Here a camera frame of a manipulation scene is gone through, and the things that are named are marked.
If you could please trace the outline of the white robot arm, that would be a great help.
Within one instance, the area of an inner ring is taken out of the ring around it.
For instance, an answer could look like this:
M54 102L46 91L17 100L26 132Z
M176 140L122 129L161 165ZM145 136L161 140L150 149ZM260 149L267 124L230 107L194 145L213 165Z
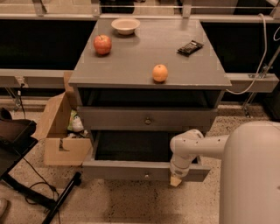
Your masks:
M219 224L280 224L280 123L247 122L226 136L191 129L170 141L171 185L197 156L219 158Z

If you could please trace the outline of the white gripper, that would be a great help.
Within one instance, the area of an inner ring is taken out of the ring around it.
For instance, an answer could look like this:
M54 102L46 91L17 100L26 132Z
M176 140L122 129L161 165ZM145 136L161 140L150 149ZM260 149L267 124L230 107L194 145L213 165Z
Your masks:
M170 161L170 185L177 187L181 184L182 178L185 177L190 170L191 161L182 157L172 157Z

